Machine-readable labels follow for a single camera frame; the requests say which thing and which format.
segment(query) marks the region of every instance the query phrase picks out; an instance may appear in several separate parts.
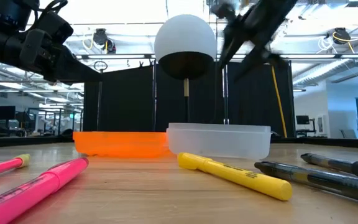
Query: pink highlighter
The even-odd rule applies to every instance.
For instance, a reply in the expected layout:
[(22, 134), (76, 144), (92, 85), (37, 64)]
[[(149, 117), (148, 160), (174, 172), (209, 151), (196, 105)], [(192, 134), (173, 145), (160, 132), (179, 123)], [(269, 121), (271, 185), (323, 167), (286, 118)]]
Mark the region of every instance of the pink highlighter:
[(23, 154), (23, 155), (16, 156), (15, 158), (9, 161), (0, 162), (0, 173), (13, 168), (25, 167), (29, 164), (29, 161), (30, 161), (30, 155)]
[(58, 191), (85, 170), (87, 158), (79, 158), (51, 167), (37, 178), (0, 195), (0, 223), (8, 223)]

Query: orange plastic container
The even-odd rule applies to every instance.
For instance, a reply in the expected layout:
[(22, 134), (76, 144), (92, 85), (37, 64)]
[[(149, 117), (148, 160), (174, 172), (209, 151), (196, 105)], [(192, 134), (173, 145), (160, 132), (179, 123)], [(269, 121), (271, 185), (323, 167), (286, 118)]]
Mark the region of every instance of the orange plastic container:
[(89, 156), (155, 158), (172, 154), (166, 133), (74, 132), (75, 149)]

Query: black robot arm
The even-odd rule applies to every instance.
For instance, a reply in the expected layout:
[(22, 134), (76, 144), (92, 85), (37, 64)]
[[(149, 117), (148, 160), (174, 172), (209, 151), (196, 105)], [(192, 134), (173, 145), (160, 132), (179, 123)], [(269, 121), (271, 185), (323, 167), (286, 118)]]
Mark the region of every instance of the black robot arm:
[[(0, 62), (39, 73), (51, 82), (100, 81), (100, 73), (80, 63), (63, 45), (73, 29), (56, 11), (66, 4), (54, 0), (43, 10), (39, 0), (0, 0)], [(32, 10), (42, 14), (38, 19), (36, 13), (34, 25), (19, 32), (25, 29)]]
[(254, 48), (241, 62), (235, 80), (263, 63), (282, 63), (280, 56), (272, 54), (265, 46), (271, 41), (296, 2), (297, 0), (259, 0), (243, 16), (236, 16), (234, 8), (228, 3), (213, 6), (211, 12), (220, 19), (226, 18), (228, 22), (223, 30), (224, 44), (219, 59), (220, 69), (229, 63), (245, 41), (251, 41)]

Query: black backdrop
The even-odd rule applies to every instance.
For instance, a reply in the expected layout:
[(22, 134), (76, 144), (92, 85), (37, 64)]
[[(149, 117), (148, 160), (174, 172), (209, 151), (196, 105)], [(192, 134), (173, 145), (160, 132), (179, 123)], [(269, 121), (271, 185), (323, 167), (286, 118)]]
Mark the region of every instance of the black backdrop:
[(153, 68), (104, 74), (99, 131), (153, 130)]
[[(214, 66), (209, 68), (205, 76), (190, 80), (192, 123), (223, 124), (223, 79), (221, 73), (216, 73)], [(234, 83), (238, 66), (238, 63), (229, 63), (227, 66), (230, 124), (271, 126), (272, 131), (283, 135), (270, 65), (253, 70)], [(275, 70), (287, 134), (292, 137), (295, 135), (295, 119), (290, 66)], [(153, 100), (152, 67), (105, 73), (98, 118), (99, 131), (165, 131), (169, 123), (184, 123), (183, 81), (169, 77), (158, 65), (155, 67), (155, 76), (156, 107)], [(97, 83), (87, 83), (85, 86), (85, 131), (96, 130), (97, 88)]]
[[(183, 81), (169, 77), (157, 65), (156, 131), (165, 131), (169, 123), (185, 122)], [(223, 124), (222, 75), (212, 64), (207, 73), (190, 80), (190, 122)]]
[[(227, 66), (230, 124), (271, 126), (283, 136), (283, 126), (273, 83), (272, 68), (263, 65), (234, 83), (239, 63)], [(290, 64), (275, 67), (278, 91), (288, 137), (295, 136), (292, 74)]]

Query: wooden table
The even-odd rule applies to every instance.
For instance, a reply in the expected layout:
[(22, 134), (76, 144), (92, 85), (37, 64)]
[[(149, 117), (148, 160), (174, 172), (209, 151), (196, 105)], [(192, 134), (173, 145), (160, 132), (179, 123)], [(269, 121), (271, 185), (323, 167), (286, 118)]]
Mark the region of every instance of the wooden table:
[[(358, 160), (358, 149), (274, 144), (270, 161), (314, 167), (300, 159), (313, 152)], [(0, 194), (61, 161), (77, 158), (73, 144), (0, 148), (0, 161), (29, 153), (29, 167), (0, 174)], [(254, 162), (219, 161), (258, 172)], [(89, 167), (14, 223), (357, 223), (358, 201), (291, 183), (293, 197), (281, 202), (226, 180), (177, 166), (175, 157), (89, 157)]]

